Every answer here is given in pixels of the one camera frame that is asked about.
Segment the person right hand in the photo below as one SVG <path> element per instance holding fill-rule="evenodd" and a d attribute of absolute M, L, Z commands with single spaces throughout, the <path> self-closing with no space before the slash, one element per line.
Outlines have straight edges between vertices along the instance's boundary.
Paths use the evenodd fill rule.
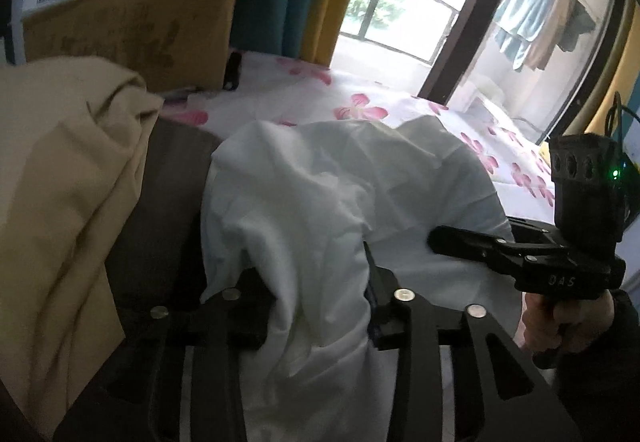
<path fill-rule="evenodd" d="M 524 346 L 533 353 L 559 350 L 577 353 L 603 335 L 614 321 L 609 290 L 594 300 L 554 302 L 542 295 L 524 295 Z"/>

